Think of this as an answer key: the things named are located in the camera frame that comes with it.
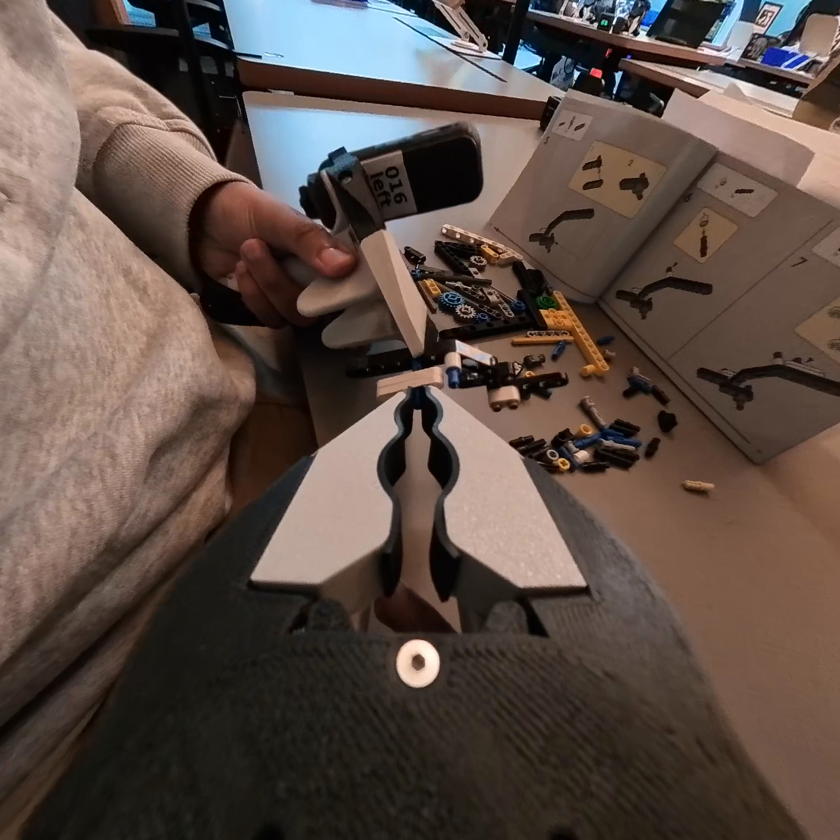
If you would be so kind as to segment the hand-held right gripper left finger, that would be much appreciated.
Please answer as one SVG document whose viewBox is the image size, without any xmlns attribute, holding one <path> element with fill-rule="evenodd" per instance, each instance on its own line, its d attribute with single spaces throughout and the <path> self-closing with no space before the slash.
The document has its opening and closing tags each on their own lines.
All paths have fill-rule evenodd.
<svg viewBox="0 0 840 840">
<path fill-rule="evenodd" d="M 421 599 L 401 582 L 403 511 L 396 484 L 413 430 L 411 398 L 388 398 L 321 447 L 294 491 L 249 578 L 259 591 L 305 595 L 292 621 L 301 632 L 317 602 L 395 631 L 421 627 Z"/>
</svg>

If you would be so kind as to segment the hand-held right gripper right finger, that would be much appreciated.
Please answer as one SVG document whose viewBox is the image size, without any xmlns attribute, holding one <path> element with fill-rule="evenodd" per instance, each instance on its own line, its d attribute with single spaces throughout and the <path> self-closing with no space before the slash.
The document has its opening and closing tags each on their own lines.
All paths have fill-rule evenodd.
<svg viewBox="0 0 840 840">
<path fill-rule="evenodd" d="M 429 568 L 440 600 L 456 600 L 461 630 L 479 631 L 500 603 L 588 592 L 540 469 L 445 392 L 425 389 L 421 415 L 440 490 Z"/>
</svg>

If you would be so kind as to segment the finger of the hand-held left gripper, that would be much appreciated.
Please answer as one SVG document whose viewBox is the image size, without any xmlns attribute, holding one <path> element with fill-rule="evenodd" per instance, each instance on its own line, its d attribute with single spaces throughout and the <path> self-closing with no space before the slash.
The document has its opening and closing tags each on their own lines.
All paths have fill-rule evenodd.
<svg viewBox="0 0 840 840">
<path fill-rule="evenodd" d="M 321 333 L 323 345 L 331 350 L 358 348 L 401 338 L 388 308 L 348 308 Z"/>
<path fill-rule="evenodd" d="M 371 270 L 402 341 L 412 356 L 423 355 L 428 309 L 415 287 L 394 237 L 386 229 L 377 230 L 361 240 L 360 252 Z"/>
</svg>

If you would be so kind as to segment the black and white lego assembly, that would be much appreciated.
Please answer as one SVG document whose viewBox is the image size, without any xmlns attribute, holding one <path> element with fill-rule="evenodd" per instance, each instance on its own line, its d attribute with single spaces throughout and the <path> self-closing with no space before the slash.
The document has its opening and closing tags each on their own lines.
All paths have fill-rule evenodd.
<svg viewBox="0 0 840 840">
<path fill-rule="evenodd" d="M 544 356 L 529 355 L 523 361 L 499 360 L 475 345 L 453 340 L 441 349 L 418 356 L 409 350 L 355 356 L 345 365 L 354 380 L 375 379 L 377 401 L 416 389 L 466 390 L 483 388 L 492 412 L 516 410 L 531 396 L 550 398 L 567 386 L 569 376 L 561 371 L 541 371 Z"/>
</svg>

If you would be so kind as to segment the person's left forearm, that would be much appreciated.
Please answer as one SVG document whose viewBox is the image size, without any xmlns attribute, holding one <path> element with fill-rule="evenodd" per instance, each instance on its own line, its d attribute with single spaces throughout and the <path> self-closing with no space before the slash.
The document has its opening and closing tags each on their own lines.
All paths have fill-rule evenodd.
<svg viewBox="0 0 840 840">
<path fill-rule="evenodd" d="M 115 60 L 64 57 L 80 130 L 77 188 L 173 278 L 197 289 L 190 217 L 204 193 L 248 183 L 216 161 L 195 124 Z"/>
</svg>

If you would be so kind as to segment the pile of lego beams and gears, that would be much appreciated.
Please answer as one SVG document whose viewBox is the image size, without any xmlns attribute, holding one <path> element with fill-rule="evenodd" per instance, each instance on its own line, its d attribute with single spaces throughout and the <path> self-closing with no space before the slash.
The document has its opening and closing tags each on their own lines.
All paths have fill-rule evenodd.
<svg viewBox="0 0 840 840">
<path fill-rule="evenodd" d="M 409 274 L 442 339 L 484 340 L 524 333 L 520 343 L 570 342 L 564 314 L 545 275 L 513 247 L 445 224 L 427 252 L 402 247 Z"/>
</svg>

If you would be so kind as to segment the pile of small lego pins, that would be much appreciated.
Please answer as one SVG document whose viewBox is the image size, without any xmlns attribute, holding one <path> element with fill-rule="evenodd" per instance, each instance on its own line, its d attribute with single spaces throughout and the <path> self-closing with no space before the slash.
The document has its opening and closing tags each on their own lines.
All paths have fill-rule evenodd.
<svg viewBox="0 0 840 840">
<path fill-rule="evenodd" d="M 508 446 L 552 476 L 628 471 L 657 454 L 660 436 L 646 436 L 643 426 L 609 416 L 591 396 L 583 396 L 576 408 L 580 422 L 575 426 L 560 428 L 550 437 L 513 437 Z"/>
</svg>

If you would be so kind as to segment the long yellow lego beam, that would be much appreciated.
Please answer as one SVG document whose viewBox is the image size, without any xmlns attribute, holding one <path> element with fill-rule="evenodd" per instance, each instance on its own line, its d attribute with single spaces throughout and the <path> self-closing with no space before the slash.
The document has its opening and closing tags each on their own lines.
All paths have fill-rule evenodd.
<svg viewBox="0 0 840 840">
<path fill-rule="evenodd" d="M 532 302 L 538 307 L 538 321 L 543 328 L 532 329 L 513 338 L 511 345 L 526 347 L 556 344 L 560 341 L 572 342 L 584 359 L 580 376 L 600 379 L 605 377 L 611 370 L 611 365 L 563 295 L 553 291 L 549 295 L 534 297 Z"/>
</svg>

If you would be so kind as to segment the grey and blue lego connector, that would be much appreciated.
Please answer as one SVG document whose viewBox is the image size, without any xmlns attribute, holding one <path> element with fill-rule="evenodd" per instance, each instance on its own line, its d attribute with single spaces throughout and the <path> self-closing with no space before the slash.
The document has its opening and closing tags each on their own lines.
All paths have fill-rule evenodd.
<svg viewBox="0 0 840 840">
<path fill-rule="evenodd" d="M 627 399 L 637 395 L 652 396 L 660 405 L 667 406 L 670 397 L 655 382 L 646 377 L 638 367 L 631 367 L 626 375 L 626 389 L 623 396 Z"/>
</svg>

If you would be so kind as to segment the lego instruction booklet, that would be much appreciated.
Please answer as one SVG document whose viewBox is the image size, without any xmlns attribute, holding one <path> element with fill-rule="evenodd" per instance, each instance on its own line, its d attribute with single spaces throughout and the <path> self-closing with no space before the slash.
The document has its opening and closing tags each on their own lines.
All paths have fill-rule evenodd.
<svg viewBox="0 0 840 840">
<path fill-rule="evenodd" d="M 760 464 L 838 426 L 838 136 L 703 98 L 811 150 L 800 184 L 569 90 L 490 226 Z"/>
</svg>

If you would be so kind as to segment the person's left hand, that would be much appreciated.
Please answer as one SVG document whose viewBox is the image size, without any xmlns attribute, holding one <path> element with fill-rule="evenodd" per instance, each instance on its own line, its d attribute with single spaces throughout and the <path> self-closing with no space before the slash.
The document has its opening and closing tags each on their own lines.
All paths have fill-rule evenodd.
<svg viewBox="0 0 840 840">
<path fill-rule="evenodd" d="M 188 239 L 194 269 L 214 280 L 233 276 L 268 328 L 312 322 L 298 310 L 302 288 L 287 270 L 293 258 L 329 279 L 356 267 L 355 256 L 324 228 L 251 182 L 206 189 L 192 207 Z"/>
</svg>

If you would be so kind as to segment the person's grey sweatshirt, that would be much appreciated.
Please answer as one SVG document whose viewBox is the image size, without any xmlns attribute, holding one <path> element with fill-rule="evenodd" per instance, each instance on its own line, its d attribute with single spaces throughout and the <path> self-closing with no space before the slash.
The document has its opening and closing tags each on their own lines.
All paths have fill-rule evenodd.
<svg viewBox="0 0 840 840">
<path fill-rule="evenodd" d="M 99 701 L 126 616 L 224 515 L 255 395 L 196 289 L 78 190 L 81 48 L 45 2 L 2 2 L 2 739 Z"/>
</svg>

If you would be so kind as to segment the black laptop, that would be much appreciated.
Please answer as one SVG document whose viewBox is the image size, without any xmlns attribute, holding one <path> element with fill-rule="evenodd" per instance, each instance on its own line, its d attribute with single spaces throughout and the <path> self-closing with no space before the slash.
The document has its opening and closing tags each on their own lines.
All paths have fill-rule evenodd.
<svg viewBox="0 0 840 840">
<path fill-rule="evenodd" d="M 666 1 L 647 30 L 647 37 L 698 49 L 726 5 L 727 2 L 719 1 Z"/>
</svg>

